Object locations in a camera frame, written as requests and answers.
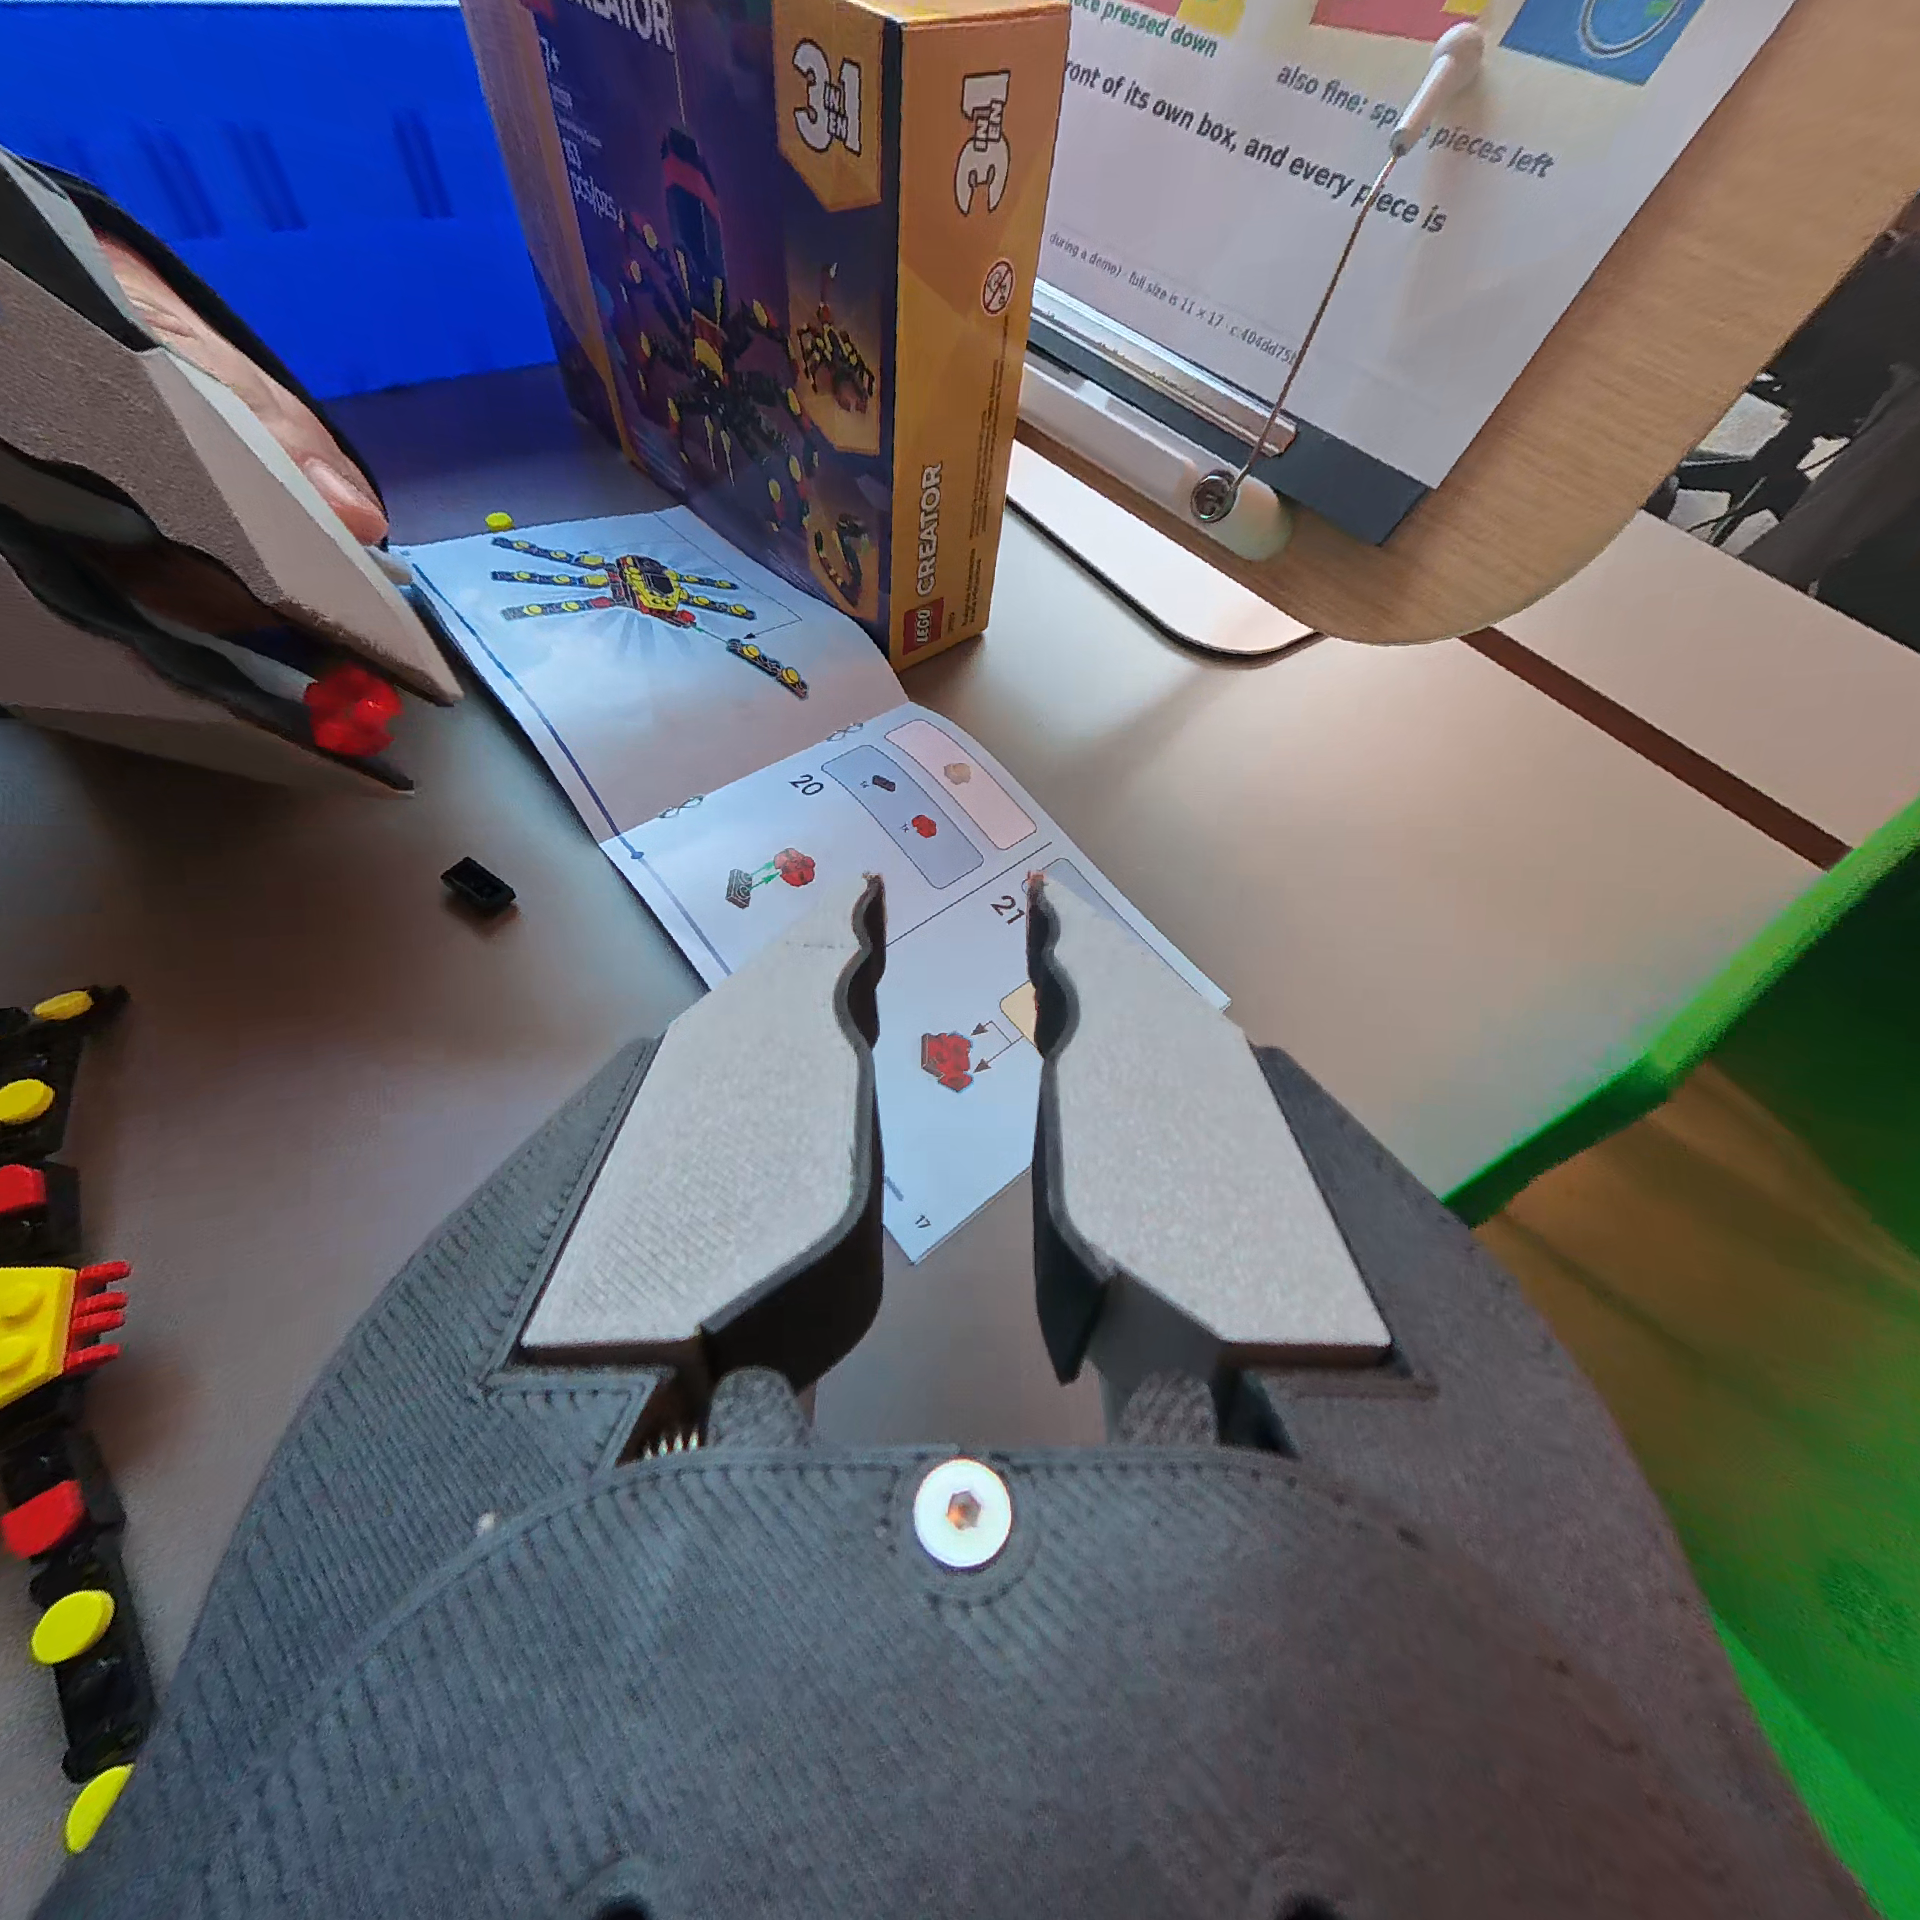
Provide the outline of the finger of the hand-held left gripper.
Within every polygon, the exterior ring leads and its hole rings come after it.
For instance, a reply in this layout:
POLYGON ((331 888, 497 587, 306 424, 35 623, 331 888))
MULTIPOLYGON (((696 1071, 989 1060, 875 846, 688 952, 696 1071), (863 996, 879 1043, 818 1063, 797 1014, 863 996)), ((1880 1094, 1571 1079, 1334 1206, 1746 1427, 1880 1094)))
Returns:
POLYGON ((158 612, 111 576, 105 545, 21 511, 3 524, 3 705, 14 717, 263 784, 417 791, 392 750, 344 759, 314 744, 305 685, 365 662, 283 625, 223 635, 158 612))
POLYGON ((147 608, 223 635, 283 625, 398 693, 457 703, 386 542, 355 540, 245 403, 147 332, 90 223, 145 253, 319 411, 229 303, 119 205, 8 150, 5 511, 105 545, 111 576, 147 608))

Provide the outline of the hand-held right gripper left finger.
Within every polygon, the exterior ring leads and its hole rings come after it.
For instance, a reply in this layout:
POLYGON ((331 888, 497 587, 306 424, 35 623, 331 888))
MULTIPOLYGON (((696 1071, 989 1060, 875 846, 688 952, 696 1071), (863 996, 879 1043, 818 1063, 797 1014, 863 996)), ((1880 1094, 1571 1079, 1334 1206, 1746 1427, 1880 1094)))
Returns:
POLYGON ((875 873, 831 885, 696 1001, 598 1150, 519 1329, 549 1365, 814 1388, 882 1291, 875 873))

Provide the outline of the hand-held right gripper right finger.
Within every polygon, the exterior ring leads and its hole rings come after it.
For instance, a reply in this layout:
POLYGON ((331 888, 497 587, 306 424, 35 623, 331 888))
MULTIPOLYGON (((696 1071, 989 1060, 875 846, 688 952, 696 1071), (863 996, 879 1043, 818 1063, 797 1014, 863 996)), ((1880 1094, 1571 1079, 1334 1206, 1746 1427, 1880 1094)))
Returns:
POLYGON ((1394 1344, 1253 1043, 1056 871, 1026 880, 1048 1361, 1152 1373, 1370 1368, 1394 1344))

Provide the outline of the red lego piece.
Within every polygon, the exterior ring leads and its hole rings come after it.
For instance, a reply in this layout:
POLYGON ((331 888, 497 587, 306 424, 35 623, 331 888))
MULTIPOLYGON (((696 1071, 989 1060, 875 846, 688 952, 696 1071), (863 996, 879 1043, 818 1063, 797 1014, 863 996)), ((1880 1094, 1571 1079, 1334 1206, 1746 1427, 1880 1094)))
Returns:
POLYGON ((370 759, 394 744, 403 701, 394 684, 359 662, 338 662, 302 693, 314 744, 344 759, 370 759))

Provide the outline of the lego instruction booklet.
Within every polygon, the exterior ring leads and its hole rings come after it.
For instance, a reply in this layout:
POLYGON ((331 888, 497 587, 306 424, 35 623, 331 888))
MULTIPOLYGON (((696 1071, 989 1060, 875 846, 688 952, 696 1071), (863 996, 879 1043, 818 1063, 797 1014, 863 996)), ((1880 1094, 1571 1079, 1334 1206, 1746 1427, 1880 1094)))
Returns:
POLYGON ((882 878, 882 1217, 909 1260, 1029 1163, 1029 873, 1231 1003, 970 733, 905 700, 871 635, 688 509, 403 555, 422 611, 704 982, 833 881, 882 878))

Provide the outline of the lego set box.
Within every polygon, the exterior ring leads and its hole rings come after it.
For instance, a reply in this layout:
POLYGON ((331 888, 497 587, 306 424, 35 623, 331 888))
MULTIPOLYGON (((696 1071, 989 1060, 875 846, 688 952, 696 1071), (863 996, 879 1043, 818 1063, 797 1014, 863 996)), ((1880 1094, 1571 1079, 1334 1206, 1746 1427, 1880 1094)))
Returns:
POLYGON ((903 667, 985 632, 1059 3, 462 3, 575 411, 903 667))

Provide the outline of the black yellow lego spider model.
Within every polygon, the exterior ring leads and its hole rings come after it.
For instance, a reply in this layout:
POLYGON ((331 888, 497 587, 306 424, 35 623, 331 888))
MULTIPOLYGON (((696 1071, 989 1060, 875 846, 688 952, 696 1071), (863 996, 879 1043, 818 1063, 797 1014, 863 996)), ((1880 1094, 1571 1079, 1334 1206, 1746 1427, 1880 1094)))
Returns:
POLYGON ((130 1267, 86 1260, 80 1172, 62 1158, 87 1045, 126 1007, 123 987, 93 982, 3 1009, 3 1532, 57 1693, 70 1855, 98 1835, 158 1711, 129 1515, 87 1417, 90 1380, 123 1351, 130 1267))

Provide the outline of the person's left hand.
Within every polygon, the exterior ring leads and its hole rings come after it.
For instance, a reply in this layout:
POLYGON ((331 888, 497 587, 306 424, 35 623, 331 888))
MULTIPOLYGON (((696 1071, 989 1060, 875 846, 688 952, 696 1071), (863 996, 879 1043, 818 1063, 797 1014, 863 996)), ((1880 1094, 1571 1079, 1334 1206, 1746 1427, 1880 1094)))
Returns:
POLYGON ((320 492, 355 540, 384 543, 392 531, 389 513, 365 469, 349 455, 320 414, 241 345, 223 335, 158 273, 145 253, 111 236, 101 223, 90 225, 147 332, 191 366, 226 384, 320 492))

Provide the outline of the blue plastic bin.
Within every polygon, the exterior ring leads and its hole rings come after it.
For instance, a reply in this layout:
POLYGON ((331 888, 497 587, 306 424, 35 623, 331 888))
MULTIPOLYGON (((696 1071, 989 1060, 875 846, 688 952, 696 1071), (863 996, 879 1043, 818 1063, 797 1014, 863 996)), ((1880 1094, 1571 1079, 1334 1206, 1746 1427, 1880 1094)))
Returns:
POLYGON ((3 136, 322 399, 555 357, 457 5, 3 5, 3 136))

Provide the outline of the green plastic bin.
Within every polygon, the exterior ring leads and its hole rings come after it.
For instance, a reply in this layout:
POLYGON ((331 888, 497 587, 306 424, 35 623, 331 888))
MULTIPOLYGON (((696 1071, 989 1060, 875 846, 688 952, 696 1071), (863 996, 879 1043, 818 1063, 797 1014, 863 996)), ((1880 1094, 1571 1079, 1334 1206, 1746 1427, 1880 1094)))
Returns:
POLYGON ((1600 1388, 1882 1916, 1918 1913, 1917 815, 1448 1192, 1600 1388))

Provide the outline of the white stand base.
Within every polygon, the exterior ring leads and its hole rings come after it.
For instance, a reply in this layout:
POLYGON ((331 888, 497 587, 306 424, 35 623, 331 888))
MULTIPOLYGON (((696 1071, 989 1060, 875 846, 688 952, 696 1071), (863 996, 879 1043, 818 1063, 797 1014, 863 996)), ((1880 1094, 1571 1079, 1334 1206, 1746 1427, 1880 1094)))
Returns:
POLYGON ((1016 444, 1006 503, 1192 653, 1251 662, 1321 640, 1026 444, 1016 444))

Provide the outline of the wooden display board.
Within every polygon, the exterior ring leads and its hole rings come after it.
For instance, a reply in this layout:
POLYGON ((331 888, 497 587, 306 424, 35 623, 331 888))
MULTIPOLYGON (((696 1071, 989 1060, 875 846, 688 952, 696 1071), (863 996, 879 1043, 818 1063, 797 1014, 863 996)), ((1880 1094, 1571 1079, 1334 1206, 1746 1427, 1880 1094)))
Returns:
POLYGON ((1018 437, 1323 635, 1496 625, 1598 558, 1917 190, 1917 27, 1917 5, 1792 5, 1382 543, 1297 509, 1275 560, 1239 560, 1039 428, 1018 437))

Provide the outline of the printed paper sheet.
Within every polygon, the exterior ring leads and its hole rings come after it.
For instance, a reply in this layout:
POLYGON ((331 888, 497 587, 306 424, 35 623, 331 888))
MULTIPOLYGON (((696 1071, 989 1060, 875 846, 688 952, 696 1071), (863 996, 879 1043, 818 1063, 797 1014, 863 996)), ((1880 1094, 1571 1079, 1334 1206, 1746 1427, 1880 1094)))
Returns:
POLYGON ((1437 488, 1787 8, 1072 5, 1042 280, 1437 488))

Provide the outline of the dark chairs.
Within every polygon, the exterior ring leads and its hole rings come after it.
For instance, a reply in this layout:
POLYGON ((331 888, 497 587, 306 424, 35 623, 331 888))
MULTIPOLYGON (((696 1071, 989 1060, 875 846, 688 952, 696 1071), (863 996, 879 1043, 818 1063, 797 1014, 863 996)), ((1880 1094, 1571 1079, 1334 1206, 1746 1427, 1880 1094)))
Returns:
POLYGON ((1862 253, 1647 511, 1918 648, 1918 204, 1862 253))

